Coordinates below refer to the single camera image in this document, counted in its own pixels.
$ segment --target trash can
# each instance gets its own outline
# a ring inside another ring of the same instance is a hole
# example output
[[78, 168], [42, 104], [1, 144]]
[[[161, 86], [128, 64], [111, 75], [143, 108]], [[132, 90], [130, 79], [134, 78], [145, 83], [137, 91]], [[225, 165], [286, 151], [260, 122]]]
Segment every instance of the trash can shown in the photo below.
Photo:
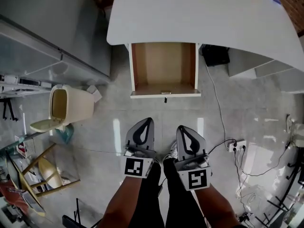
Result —
[[93, 111], [94, 97], [92, 94], [68, 85], [56, 85], [52, 88], [49, 97], [50, 119], [32, 123], [30, 127], [36, 132], [48, 132], [90, 118]]

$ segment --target wooden drawer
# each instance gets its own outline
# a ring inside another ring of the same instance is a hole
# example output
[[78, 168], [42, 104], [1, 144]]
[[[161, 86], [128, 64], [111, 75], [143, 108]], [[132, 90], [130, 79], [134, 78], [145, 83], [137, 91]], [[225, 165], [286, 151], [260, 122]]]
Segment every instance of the wooden drawer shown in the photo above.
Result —
[[200, 96], [198, 51], [195, 43], [129, 44], [131, 98]]

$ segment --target black pants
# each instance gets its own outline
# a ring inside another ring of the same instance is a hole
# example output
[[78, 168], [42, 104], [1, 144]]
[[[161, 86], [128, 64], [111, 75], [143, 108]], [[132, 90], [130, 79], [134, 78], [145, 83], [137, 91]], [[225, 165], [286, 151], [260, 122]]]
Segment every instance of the black pants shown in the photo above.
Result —
[[[173, 164], [174, 159], [163, 162], [164, 173], [168, 180], [170, 194], [166, 227], [205, 228], [204, 217], [190, 191], [186, 191]], [[158, 183], [161, 167], [154, 163], [147, 179], [142, 180], [135, 212], [130, 228], [165, 227], [158, 203]]]

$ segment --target gray shoe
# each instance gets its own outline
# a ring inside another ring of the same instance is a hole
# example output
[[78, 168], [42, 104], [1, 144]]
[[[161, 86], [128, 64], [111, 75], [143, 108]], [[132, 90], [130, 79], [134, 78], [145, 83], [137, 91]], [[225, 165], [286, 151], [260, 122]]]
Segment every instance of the gray shoe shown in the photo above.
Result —
[[178, 158], [176, 141], [173, 142], [169, 153], [163, 158], [162, 162], [164, 162], [166, 159], [170, 159], [170, 158], [174, 158], [174, 159]]

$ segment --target wooden chair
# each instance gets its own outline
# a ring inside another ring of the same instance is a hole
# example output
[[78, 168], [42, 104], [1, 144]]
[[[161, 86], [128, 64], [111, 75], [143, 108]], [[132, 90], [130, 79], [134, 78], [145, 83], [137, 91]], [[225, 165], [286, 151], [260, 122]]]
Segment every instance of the wooden chair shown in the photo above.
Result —
[[41, 155], [39, 155], [22, 172], [22, 175], [24, 176], [34, 165], [36, 165], [38, 163], [41, 175], [45, 180], [42, 181], [42, 182], [39, 182], [39, 183], [35, 183], [35, 184], [31, 185], [30, 187], [33, 189], [33, 188], [36, 188], [36, 187], [44, 185], [44, 184], [49, 184], [51, 187], [54, 187], [54, 183], [55, 183], [55, 186], [56, 186], [55, 188], [53, 188], [51, 190], [44, 191], [44, 192], [36, 193], [37, 197], [45, 196], [45, 195], [60, 191], [64, 188], [71, 187], [74, 184], [80, 182], [80, 180], [76, 180], [76, 181], [71, 182], [69, 184], [63, 185], [62, 181], [61, 181], [60, 174], [58, 173], [56, 167], [54, 165], [52, 165], [48, 160], [43, 158], [43, 156], [45, 156], [47, 153], [49, 153], [55, 147], [55, 145], [56, 144], [54, 143], [50, 147], [48, 147]]

